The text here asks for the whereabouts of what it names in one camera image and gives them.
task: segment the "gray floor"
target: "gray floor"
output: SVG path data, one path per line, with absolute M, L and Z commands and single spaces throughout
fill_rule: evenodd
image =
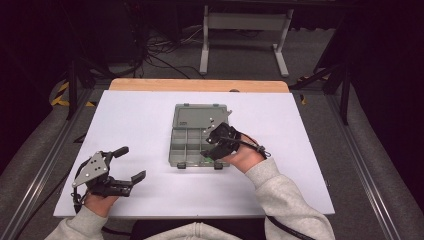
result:
M 271 51 L 271 44 L 278 38 L 278 33 L 262 32 L 258 36 L 248 38 L 236 32 L 215 32 L 211 34 L 209 69 L 206 79 L 252 79 L 252 80 L 284 80 L 289 85 L 295 83 L 300 76 L 311 75 L 322 51 L 327 45 L 332 30 L 290 31 L 283 49 L 290 77 L 283 79 L 278 71 Z M 173 66 L 192 66 L 198 69 L 201 53 L 201 39 L 184 45 L 172 53 L 159 54 L 162 60 Z M 119 70 L 121 66 L 111 66 Z M 191 78 L 201 78 L 190 68 L 179 68 Z M 156 68 L 144 64 L 136 76 L 144 78 L 184 78 L 183 75 L 170 68 Z M 333 113 L 331 102 L 338 99 L 325 96 L 317 91 L 320 83 L 314 83 L 309 90 L 293 92 L 312 147 L 317 156 L 324 178 L 329 183 L 328 190 L 333 201 L 336 214 L 328 216 L 337 239 L 424 239 L 424 217 L 416 202 L 393 167 L 390 158 L 381 146 L 352 89 L 349 101 L 348 131 L 352 134 L 356 147 L 360 151 L 373 183 L 378 189 L 387 213 L 393 221 L 397 234 L 385 235 L 384 227 L 379 222 L 373 208 L 370 192 L 366 191 L 361 175 L 355 164 L 355 155 L 343 131 L 339 119 Z M 99 81 L 90 95 L 90 101 L 99 101 L 107 81 Z M 306 104 L 300 101 L 300 93 L 306 97 Z M 81 113 L 74 118 L 74 125 L 69 137 L 64 140 L 58 151 L 55 165 L 48 181 L 35 192 L 41 200 L 53 189 L 66 171 L 72 166 L 78 154 L 80 143 L 73 140 L 87 132 L 95 107 L 83 107 Z M 50 156 L 52 146 L 60 136 L 63 126 L 69 124 L 65 106 L 54 106 L 53 111 L 40 124 L 34 133 L 16 154 L 8 168 L 0 177 L 2 195 L 0 196 L 0 232 L 5 232 L 16 210 L 24 199 L 33 179 Z M 52 216 L 59 198 L 56 191 L 43 205 L 40 211 L 28 224 L 20 239 L 43 239 L 59 223 L 60 219 Z M 107 226 L 120 231 L 131 231 L 133 220 L 110 219 Z M 128 239 L 104 234 L 105 239 Z

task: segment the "dark background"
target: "dark background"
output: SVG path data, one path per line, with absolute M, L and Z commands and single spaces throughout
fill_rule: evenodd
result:
M 420 75 L 424 67 L 424 34 L 419 26 L 424 19 L 418 1 L 355 2 L 369 4 L 369 10 L 344 15 L 300 9 L 294 13 L 292 27 L 336 28 L 343 19 L 343 27 L 318 67 L 348 63 L 352 84 L 369 122 L 424 209 L 424 99 Z M 85 57 L 101 66 L 136 58 L 132 20 L 122 2 L 65 1 L 63 6 L 69 16 L 50 14 L 47 1 L 2 2 L 0 172 L 51 111 L 51 89 L 66 72 L 70 54 L 65 42 L 70 39 L 63 39 L 57 16 L 74 23 L 70 34 L 75 39 L 71 40 Z M 146 22 L 140 24 L 148 24 L 173 40 L 178 39 L 182 28 L 201 24 L 203 12 L 202 6 L 175 4 L 144 6 L 142 10 L 149 14 L 145 15 Z

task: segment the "white table surface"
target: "white table surface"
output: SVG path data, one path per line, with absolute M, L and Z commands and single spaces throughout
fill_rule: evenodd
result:
M 75 173 L 96 151 L 128 146 L 111 162 L 110 176 L 130 180 L 146 170 L 130 197 L 110 212 L 119 218 L 231 218 L 263 216 L 250 180 L 235 167 L 173 168 L 168 162 L 176 104 L 225 104 L 230 125 L 255 138 L 281 173 L 299 187 L 306 202 L 333 214 L 324 179 L 291 93 L 104 91 L 75 160 L 54 216 L 74 216 L 70 193 Z M 83 193 L 85 186 L 78 187 Z

